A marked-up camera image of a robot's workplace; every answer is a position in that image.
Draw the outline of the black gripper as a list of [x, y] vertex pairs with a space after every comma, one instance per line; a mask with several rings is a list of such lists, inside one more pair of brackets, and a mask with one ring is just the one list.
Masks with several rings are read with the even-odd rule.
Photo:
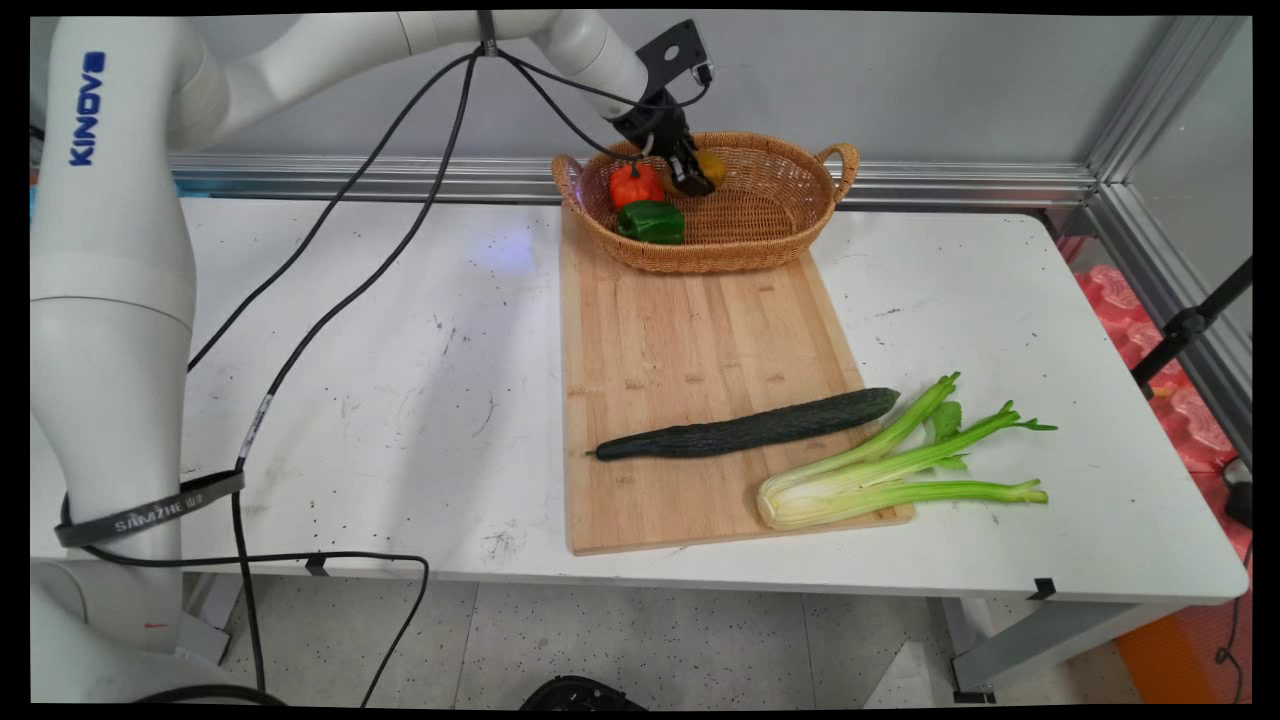
[[704, 197], [718, 187], [718, 156], [698, 146], [682, 108], [669, 91], [657, 91], [611, 122], [643, 155], [667, 160], [667, 193], [682, 199]]

